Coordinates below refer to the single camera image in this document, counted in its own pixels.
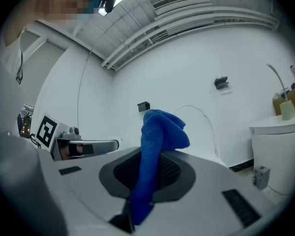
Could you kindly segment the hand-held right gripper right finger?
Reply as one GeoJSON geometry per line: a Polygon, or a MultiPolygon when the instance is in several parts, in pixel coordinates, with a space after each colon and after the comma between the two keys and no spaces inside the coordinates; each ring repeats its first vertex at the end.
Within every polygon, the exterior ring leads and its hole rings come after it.
{"type": "Polygon", "coordinates": [[[279,214],[280,206],[227,167],[180,151],[164,155],[190,164],[195,170],[195,183],[179,201],[156,204],[137,227],[136,236],[254,236],[279,214]],[[232,189],[260,215],[260,219],[247,228],[222,194],[232,189]]]}

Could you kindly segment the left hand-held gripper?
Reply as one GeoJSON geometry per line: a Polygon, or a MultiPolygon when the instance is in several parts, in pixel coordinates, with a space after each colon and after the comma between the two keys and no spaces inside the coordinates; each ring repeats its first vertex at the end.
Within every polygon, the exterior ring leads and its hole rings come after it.
{"type": "Polygon", "coordinates": [[[34,136],[39,149],[48,151],[53,160],[83,158],[85,155],[102,155],[119,149],[117,140],[83,141],[80,134],[69,133],[69,126],[45,114],[34,136]]]}

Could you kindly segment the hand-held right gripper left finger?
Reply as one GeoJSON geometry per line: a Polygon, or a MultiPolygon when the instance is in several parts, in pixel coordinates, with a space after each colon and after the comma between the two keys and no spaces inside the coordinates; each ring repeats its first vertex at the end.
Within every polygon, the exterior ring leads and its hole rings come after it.
{"type": "Polygon", "coordinates": [[[37,149],[49,192],[59,206],[68,236],[140,236],[129,234],[109,221],[122,213],[125,200],[111,196],[100,182],[100,169],[135,148],[74,160],[54,161],[37,149]]]}

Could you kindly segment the blue microfibre cloth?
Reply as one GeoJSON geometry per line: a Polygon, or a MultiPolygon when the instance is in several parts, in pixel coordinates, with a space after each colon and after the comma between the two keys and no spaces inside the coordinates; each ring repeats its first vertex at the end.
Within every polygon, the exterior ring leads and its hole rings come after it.
{"type": "Polygon", "coordinates": [[[130,195],[134,225],[140,225],[152,210],[152,196],[157,189],[160,152],[187,148],[185,123],[177,116],[161,110],[149,110],[141,129],[141,160],[138,181],[130,195]]]}

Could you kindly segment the white toilet lid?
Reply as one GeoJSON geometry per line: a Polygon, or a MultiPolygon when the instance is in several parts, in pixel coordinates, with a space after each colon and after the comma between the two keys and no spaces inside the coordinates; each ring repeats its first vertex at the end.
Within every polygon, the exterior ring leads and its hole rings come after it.
{"type": "Polygon", "coordinates": [[[185,123],[184,131],[190,142],[189,147],[182,151],[225,166],[216,143],[214,128],[205,113],[195,106],[184,105],[174,115],[185,123]]]}

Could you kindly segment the white closed-lid toilet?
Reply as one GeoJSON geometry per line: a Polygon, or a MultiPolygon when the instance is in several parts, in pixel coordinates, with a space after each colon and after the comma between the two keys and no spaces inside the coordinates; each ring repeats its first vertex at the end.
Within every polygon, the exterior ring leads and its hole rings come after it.
{"type": "Polygon", "coordinates": [[[295,192],[295,117],[271,116],[250,126],[254,167],[270,170],[267,186],[282,195],[295,192]]]}

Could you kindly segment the cluttered metal rack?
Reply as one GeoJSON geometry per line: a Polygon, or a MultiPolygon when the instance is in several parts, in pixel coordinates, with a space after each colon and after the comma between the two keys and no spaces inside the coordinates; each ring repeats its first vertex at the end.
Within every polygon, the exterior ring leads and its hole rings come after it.
{"type": "Polygon", "coordinates": [[[22,107],[18,118],[17,125],[19,130],[19,135],[24,138],[30,138],[31,135],[31,121],[33,117],[34,107],[24,104],[22,107]]]}

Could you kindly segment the white ceiling pipes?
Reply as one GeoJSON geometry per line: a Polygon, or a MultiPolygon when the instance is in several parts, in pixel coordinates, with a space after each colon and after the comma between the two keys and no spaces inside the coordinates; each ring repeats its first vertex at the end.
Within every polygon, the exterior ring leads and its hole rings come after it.
{"type": "Polygon", "coordinates": [[[193,30],[228,25],[256,25],[276,30],[279,20],[262,12],[230,6],[190,8],[158,16],[117,47],[102,67],[116,71],[145,52],[193,30]]]}

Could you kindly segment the black wall holder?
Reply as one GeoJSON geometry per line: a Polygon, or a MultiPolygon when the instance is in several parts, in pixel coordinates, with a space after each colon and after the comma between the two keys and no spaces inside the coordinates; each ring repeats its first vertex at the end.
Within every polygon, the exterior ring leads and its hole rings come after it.
{"type": "Polygon", "coordinates": [[[227,88],[228,87],[228,77],[227,76],[224,76],[224,77],[221,77],[221,78],[217,78],[215,79],[214,81],[214,85],[215,85],[215,88],[217,90],[221,90],[221,89],[224,89],[224,88],[227,88]]]}
{"type": "Polygon", "coordinates": [[[139,112],[145,112],[147,110],[150,110],[150,103],[147,101],[139,103],[137,106],[139,112]]]}

